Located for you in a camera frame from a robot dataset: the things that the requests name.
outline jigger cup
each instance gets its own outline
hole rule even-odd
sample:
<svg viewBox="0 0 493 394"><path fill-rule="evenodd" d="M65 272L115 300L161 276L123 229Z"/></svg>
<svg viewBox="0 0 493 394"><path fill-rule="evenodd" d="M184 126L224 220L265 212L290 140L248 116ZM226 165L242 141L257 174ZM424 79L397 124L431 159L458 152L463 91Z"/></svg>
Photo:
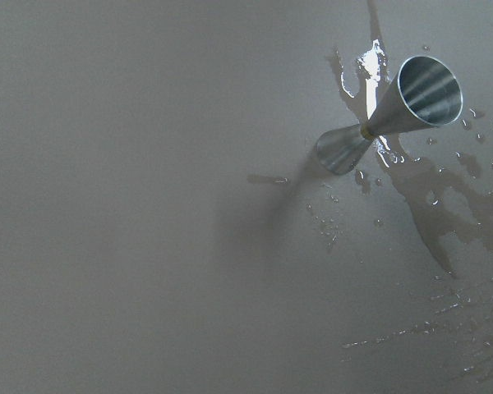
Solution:
<svg viewBox="0 0 493 394"><path fill-rule="evenodd" d="M355 168L375 137L448 125L462 106L462 91L447 66L433 57L410 57L371 118L324 133L316 143L317 158L332 173L343 175Z"/></svg>

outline double-sided jigger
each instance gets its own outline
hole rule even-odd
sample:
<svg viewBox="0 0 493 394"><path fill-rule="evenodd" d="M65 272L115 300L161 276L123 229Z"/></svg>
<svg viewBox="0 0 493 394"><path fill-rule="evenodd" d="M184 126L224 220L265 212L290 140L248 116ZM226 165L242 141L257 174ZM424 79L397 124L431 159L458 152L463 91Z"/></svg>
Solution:
<svg viewBox="0 0 493 394"><path fill-rule="evenodd" d="M316 143L320 163L334 174L345 174L356 166L373 139L448 125L462 111L463 96L454 74L428 56L406 60L362 125L324 133Z"/></svg>

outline jigger rim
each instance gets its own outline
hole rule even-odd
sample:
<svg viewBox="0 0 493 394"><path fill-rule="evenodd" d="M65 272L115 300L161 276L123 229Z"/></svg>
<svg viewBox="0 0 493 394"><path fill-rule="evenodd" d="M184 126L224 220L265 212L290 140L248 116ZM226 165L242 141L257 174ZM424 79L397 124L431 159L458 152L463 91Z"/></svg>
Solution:
<svg viewBox="0 0 493 394"><path fill-rule="evenodd" d="M427 121L425 119L423 119L422 117L419 117L417 115L416 112L414 112L411 107L409 106L409 104L407 103L407 101L405 100L404 96L403 96L403 92L402 92L402 87L400 85L400 78L402 76L402 71L403 71L403 68L412 60L416 59L416 58L425 58L425 59L431 59L433 62L437 62L439 63L441 66L443 66L445 68L445 70L447 70L447 72L453 77L453 80L454 82L456 82L457 86L458 86L458 93L460 95L460 109L457 111L457 115L450 121L445 121L445 122L431 122L431 121ZM408 57L407 59L405 59L402 63L402 65L400 66L399 70L398 70L398 77L396 78L396 85L397 85L397 88L398 88L398 92L400 93L400 98L402 99L403 101L403 104L405 105L405 108L407 108L409 110L409 112L416 118L416 119L419 119L420 121L426 123L427 125L429 126L433 126L433 127L441 127L441 126L446 126L446 125L449 125L451 123L453 123L454 121L456 121L459 117L460 117L460 114L462 113L462 110L463 110L463 93L462 93L462 87L460 86L460 83L458 82L458 79L456 77L456 75L451 71L451 69L444 63L442 62L441 60L437 59L436 57L432 57L432 56L427 56L427 55L414 55L414 56L411 56L411 57Z"/></svg>

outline jigger opening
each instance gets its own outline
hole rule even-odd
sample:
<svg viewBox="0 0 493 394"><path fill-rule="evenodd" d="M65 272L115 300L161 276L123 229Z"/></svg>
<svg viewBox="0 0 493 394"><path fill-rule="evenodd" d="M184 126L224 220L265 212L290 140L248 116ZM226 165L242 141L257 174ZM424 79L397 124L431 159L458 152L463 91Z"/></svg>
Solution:
<svg viewBox="0 0 493 394"><path fill-rule="evenodd" d="M400 96L415 117L428 126L444 126L462 111L463 97L453 72L433 57L411 57L400 67Z"/></svg>

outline large jigger cup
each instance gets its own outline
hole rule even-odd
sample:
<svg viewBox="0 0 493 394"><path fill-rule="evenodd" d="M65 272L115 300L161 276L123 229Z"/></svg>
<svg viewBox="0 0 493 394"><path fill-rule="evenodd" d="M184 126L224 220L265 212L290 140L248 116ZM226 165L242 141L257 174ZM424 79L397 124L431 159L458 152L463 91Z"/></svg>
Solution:
<svg viewBox="0 0 493 394"><path fill-rule="evenodd" d="M324 133L316 143L320 163L334 174L356 166L375 137L448 125L462 111L463 97L453 73L428 56L403 62L371 119Z"/></svg>

